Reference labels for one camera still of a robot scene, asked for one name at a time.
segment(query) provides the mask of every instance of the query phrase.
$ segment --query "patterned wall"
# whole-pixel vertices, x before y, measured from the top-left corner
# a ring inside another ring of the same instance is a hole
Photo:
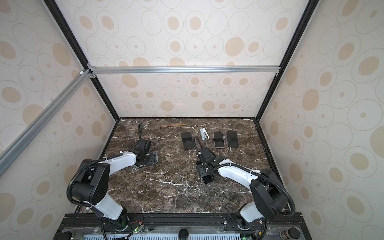
[[[86,81],[0,177],[1,240],[53,238],[75,209],[67,184],[82,160],[99,157],[114,124]]]
[[[279,65],[307,0],[56,0],[94,66]]]
[[[38,0],[0,1],[0,154],[80,69]]]
[[[100,74],[120,117],[254,117],[274,73]]]
[[[314,240],[384,236],[384,1],[325,0],[261,123]]]

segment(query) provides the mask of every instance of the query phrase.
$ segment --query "black cap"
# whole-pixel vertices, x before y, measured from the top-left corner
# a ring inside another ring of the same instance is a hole
[[[299,239],[300,238],[300,232],[296,228],[292,227],[288,229],[288,236],[293,239]]]
[[[189,232],[187,229],[183,228],[179,231],[179,239],[180,240],[187,240],[189,236]]]

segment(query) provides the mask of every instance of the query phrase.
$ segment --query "horizontal metal beam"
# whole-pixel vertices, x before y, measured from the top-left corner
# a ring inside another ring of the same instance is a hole
[[[91,67],[96,74],[114,73],[278,73],[280,66]]]
[[[79,74],[3,152],[3,155],[0,156],[0,176],[3,175],[17,157],[28,147],[37,134],[42,131],[80,85],[90,77],[91,73],[88,69],[83,71],[84,73],[82,75]]]

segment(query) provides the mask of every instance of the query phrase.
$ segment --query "smartphone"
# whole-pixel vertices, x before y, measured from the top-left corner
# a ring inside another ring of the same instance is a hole
[[[237,132],[232,130],[227,131],[227,141],[228,141],[228,147],[239,147]]]
[[[215,148],[224,148],[223,132],[214,132],[214,144]]]
[[[183,141],[183,146],[185,150],[192,149],[195,147],[192,141],[191,132],[183,132],[181,134],[181,140]]]

